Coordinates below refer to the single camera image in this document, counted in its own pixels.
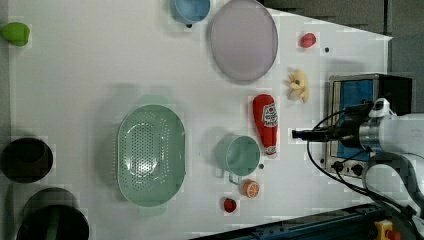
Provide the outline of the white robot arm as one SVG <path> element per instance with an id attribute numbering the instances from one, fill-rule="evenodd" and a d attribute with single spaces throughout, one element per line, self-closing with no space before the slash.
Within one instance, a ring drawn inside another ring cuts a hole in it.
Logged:
<path id="1" fill-rule="evenodd" d="M 311 130 L 294 130 L 306 143 L 337 142 L 358 154 L 335 160 L 322 173 L 391 208 L 407 219 L 423 217 L 423 115 L 396 115 L 384 98 L 347 107 L 321 120 Z"/>

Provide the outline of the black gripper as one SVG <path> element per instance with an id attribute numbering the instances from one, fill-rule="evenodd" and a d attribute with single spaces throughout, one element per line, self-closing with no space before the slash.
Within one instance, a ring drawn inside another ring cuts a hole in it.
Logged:
<path id="1" fill-rule="evenodd" d="M 368 114 L 371 109 L 371 103 L 364 103 L 346 107 L 329 115 L 327 124 L 330 126 L 330 140 L 339 141 L 348 148 L 361 149 L 359 128 L 363 122 L 369 119 Z M 293 130 L 292 138 L 311 142 L 327 142 L 329 140 L 326 131 L 312 130 Z"/>

